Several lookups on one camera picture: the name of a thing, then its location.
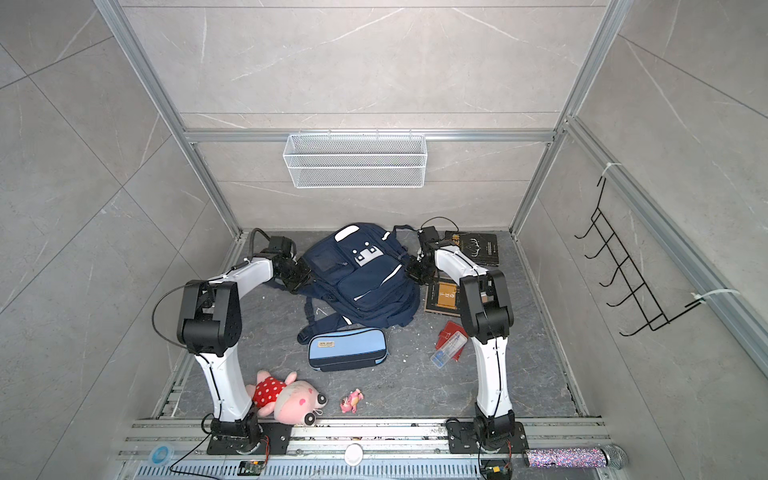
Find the navy blue student backpack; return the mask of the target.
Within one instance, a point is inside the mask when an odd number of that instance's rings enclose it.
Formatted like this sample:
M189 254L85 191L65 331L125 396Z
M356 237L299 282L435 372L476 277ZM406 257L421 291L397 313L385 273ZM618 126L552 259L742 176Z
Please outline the navy blue student backpack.
M299 344L352 325L386 329L413 321L421 290L406 273L411 255L397 239L400 228L350 224L304 252L300 258L311 269L312 283L291 293L305 298L307 325L297 334ZM277 273L267 285L286 291Z

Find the brown black book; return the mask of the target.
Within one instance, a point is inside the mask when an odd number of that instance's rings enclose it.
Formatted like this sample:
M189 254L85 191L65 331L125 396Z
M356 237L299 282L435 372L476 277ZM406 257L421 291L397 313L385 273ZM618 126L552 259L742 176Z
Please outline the brown black book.
M437 273L427 285L424 310L428 313L458 318L459 286L446 274Z

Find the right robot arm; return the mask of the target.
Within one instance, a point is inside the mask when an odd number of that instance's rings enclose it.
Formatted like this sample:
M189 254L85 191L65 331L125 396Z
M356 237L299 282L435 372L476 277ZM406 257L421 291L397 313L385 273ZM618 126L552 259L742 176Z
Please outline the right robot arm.
M476 264L433 226L417 234L420 250L410 261L408 273L424 284L442 272L459 287L460 319L474 347L478 372L475 433L482 448L498 449L515 433L506 369L514 315L506 278L498 269Z

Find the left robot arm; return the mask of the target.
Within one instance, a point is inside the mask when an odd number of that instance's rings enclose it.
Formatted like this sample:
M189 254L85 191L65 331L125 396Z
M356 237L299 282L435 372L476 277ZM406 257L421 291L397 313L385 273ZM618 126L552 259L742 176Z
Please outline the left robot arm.
M185 349L201 366L213 401L213 437L254 441L260 435L256 407L247 393L238 358L240 299L269 282L296 289L308 275L292 239L254 229L247 236L242 260L222 274L191 280L178 288L182 300L177 338L162 339Z

